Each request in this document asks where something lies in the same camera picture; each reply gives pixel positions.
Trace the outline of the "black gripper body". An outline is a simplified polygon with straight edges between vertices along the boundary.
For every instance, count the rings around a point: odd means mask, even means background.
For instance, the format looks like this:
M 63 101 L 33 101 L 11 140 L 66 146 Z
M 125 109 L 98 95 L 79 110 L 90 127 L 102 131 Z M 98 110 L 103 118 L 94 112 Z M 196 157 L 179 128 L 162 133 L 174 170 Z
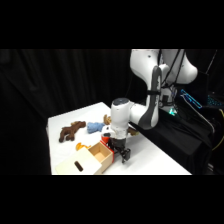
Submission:
M 112 144 L 115 149 L 115 153 L 120 153 L 121 155 L 123 154 L 124 150 L 126 148 L 126 139 L 115 139 L 110 137 L 108 140 L 108 143 Z

